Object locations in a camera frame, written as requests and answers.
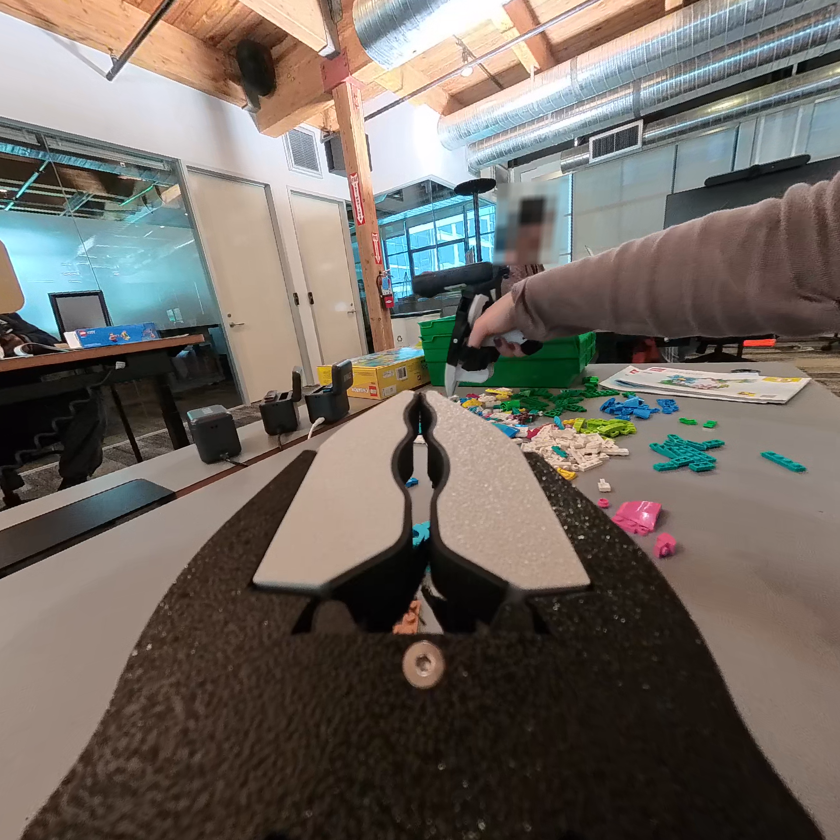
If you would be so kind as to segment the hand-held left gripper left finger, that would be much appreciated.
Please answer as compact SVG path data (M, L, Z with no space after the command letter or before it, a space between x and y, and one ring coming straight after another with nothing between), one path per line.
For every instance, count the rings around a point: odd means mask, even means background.
M326 435L257 568L262 590L401 597L417 582L413 477L422 393L403 392Z

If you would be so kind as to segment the pile of mixed toy bricks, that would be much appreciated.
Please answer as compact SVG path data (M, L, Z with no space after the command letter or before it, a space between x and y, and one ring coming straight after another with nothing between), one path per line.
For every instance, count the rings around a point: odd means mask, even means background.
M489 388L481 393L453 395L448 399L484 419L509 438L536 437L538 420L543 416L542 409L528 394L508 388Z

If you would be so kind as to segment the person's right forearm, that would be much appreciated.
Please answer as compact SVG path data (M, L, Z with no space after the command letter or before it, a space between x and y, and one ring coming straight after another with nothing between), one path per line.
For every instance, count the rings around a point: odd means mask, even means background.
M839 178L547 270L511 296L530 340L838 333Z

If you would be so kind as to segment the pile of green toy bricks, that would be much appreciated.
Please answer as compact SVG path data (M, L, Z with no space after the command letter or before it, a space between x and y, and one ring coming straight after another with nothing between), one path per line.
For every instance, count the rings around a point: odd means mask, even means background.
M501 410L512 414L560 416L563 413L585 413L584 403L594 400L602 393L600 380L595 376L585 377L581 387L567 388L556 393L547 389L531 389L512 394L502 401Z

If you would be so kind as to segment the pile of lime toy bricks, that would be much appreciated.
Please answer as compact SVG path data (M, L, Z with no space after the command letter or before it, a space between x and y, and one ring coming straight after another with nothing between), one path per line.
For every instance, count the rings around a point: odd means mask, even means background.
M560 421L562 428L577 434L598 434L603 438L615 439L634 435L637 428L634 423L623 418L567 418Z

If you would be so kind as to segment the white door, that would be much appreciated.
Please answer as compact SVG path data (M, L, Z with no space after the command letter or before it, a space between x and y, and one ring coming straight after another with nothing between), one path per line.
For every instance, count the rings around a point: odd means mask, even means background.
M301 362L266 187L185 171L226 342L247 403L289 387Z
M321 364L355 358L364 342L345 203L292 191L290 209Z

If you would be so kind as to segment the pile of blue toy bricks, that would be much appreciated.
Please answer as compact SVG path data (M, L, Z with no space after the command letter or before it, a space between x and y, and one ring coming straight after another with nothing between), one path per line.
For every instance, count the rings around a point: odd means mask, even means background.
M610 417L633 421L634 419L649 419L656 414L666 416L676 414L679 412L679 406L670 399L658 399L655 405L650 405L635 395L631 395L622 401L613 396L601 405L600 411Z

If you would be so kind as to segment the wooden column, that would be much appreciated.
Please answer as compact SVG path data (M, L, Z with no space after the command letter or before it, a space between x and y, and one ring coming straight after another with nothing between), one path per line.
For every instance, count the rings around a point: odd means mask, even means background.
M339 123L373 348L376 352L391 350L394 339L390 314L382 297L384 257L364 129L361 84L350 72L345 51L322 60L322 80L324 90L332 95Z

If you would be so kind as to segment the pile of teal brick plates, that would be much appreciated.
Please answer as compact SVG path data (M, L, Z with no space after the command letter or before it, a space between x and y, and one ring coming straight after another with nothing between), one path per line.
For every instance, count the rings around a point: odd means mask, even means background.
M722 427L715 419L682 416L674 430L648 444L651 452L659 457L653 469L658 473L688 470L695 475L706 474L719 468L721 459L731 459L733 454L744 455L748 461L760 461L794 475L808 472L808 466L770 445L762 435L755 437L751 431L735 437L731 429Z

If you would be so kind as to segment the folded instruction booklet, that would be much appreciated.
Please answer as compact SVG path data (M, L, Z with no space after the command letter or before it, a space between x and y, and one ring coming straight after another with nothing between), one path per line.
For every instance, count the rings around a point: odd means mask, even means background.
M756 405L784 405L801 393L812 379L755 372L713 371L704 364L696 370L668 366L628 365L605 379L605 389L623 393L697 398Z

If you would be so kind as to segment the black desk mat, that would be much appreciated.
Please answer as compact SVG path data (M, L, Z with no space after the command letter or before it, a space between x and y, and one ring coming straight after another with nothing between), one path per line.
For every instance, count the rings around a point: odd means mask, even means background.
M174 490L133 479L1 531L1 577L176 499Z

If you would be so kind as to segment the black round speaker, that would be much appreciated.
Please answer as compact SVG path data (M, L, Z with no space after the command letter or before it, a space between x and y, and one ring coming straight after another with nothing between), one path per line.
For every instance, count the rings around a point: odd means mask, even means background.
M245 93L245 110L257 113L262 98L272 96L277 90L277 73L270 50L253 39L244 38L237 43L234 57Z

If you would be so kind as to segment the glass office partition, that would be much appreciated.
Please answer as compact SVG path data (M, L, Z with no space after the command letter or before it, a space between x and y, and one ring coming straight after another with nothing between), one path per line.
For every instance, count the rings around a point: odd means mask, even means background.
M23 318L60 336L50 296L96 291L116 324L218 330L181 186L169 159L3 120L1 236Z

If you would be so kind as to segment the tan rounded chair back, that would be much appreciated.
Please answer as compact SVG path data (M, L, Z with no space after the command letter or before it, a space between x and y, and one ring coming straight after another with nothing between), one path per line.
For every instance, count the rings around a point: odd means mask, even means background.
M3 242L0 243L1 314L16 313L25 305L25 295L19 284L12 260Z

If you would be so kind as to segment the black wall screen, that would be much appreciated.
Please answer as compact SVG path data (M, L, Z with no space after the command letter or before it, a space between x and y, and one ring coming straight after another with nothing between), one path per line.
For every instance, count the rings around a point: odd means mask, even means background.
M663 227L671 228L720 210L747 207L768 198L781 198L791 186L804 182L802 172L795 170L674 193L666 198Z

